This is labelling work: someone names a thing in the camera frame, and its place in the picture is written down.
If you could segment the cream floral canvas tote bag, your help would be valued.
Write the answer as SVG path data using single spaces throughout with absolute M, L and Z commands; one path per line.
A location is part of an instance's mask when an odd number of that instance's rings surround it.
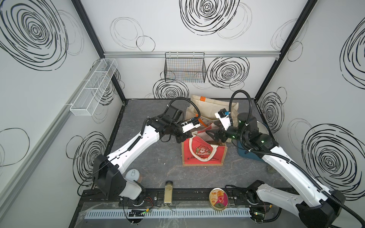
M 201 112 L 201 117 L 199 118 L 200 127 L 198 127 L 197 131 L 202 131 L 203 129 L 210 126 L 212 123 L 218 120 L 215 117 L 215 113 L 220 111 L 221 109 L 226 109 L 229 111 L 229 102 L 210 99 L 202 96 L 192 95 L 191 101 L 199 108 Z M 232 103 L 232 119 L 233 119 L 233 126 L 238 126 L 238 109 L 239 103 Z M 191 119 L 198 115 L 196 109 L 193 105 L 189 105 L 185 112 L 185 119 Z

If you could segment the gold bottle with black cap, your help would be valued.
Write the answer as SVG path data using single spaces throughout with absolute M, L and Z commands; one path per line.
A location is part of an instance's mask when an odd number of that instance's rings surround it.
M 173 202 L 173 181 L 168 180 L 164 187 L 164 201 L 165 205 L 171 205 Z

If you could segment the white round can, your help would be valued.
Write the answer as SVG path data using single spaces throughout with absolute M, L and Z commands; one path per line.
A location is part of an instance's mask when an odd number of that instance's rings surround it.
M 135 181 L 140 183 L 142 180 L 142 176 L 140 174 L 140 172 L 137 169 L 131 169 L 129 170 L 126 175 L 125 178 L 129 181 Z

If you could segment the teal plastic tray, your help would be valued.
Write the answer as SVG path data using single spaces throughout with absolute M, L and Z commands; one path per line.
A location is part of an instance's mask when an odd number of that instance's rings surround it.
M 247 126 L 243 133 L 240 133 L 237 140 L 239 155 L 254 160 L 263 161 L 263 153 L 271 153 L 277 143 L 270 135 L 271 139 L 267 142 L 260 140 L 257 121 Z

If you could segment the round candy tin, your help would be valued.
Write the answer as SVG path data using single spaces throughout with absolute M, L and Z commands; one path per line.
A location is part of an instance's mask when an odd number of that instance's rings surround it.
M 223 211 L 228 207 L 227 193 L 221 188 L 214 188 L 209 193 L 210 206 L 217 211 Z

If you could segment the red Christmas jute bag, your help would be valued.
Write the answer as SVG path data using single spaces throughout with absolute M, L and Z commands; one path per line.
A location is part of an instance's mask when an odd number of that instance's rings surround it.
M 183 166 L 222 166 L 228 147 L 225 143 L 215 142 L 207 130 L 217 130 L 218 126 L 210 124 L 206 128 L 192 133 L 192 138 L 182 143 Z

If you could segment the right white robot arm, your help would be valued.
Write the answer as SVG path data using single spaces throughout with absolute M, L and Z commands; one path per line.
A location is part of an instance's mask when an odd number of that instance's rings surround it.
M 276 170 L 295 189 L 289 193 L 255 181 L 246 191 L 248 203 L 257 205 L 267 202 L 284 209 L 300 218 L 308 228 L 331 228 L 340 215 L 345 196 L 331 191 L 306 173 L 267 133 L 261 132 L 255 117 L 248 113 L 238 115 L 237 125 L 225 109 L 215 113 L 218 127 L 207 134 L 216 142 L 227 139 L 237 140 L 249 154 L 255 154 Z

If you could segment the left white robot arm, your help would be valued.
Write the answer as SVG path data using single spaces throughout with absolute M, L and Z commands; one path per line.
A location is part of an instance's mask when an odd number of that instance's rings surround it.
M 91 174 L 92 181 L 107 199 L 127 197 L 140 204 L 144 198 L 143 187 L 134 180 L 126 180 L 123 174 L 142 152 L 163 136 L 174 136 L 177 143 L 192 137 L 191 130 L 200 126 L 200 117 L 179 122 L 181 114 L 181 110 L 169 105 L 162 114 L 148 117 L 141 131 L 124 146 L 107 156 L 101 154 L 96 157 Z

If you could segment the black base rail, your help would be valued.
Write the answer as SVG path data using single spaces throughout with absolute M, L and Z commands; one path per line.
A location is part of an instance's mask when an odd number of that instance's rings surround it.
M 208 202 L 209 193 L 211 188 L 173 188 L 172 190 L 172 204 L 176 205 L 181 202 Z M 223 188 L 226 191 L 229 199 L 229 206 L 247 206 L 251 207 L 252 204 L 248 202 L 246 197 L 245 188 Z M 83 203 L 116 203 L 118 206 L 142 208 L 145 206 L 161 207 L 164 205 L 164 188 L 147 188 L 145 189 L 145 195 L 142 204 L 133 204 L 133 201 L 128 198 L 121 196 L 105 196 L 101 191 L 95 190 L 84 190 L 82 197 L 79 200 L 78 205 Z

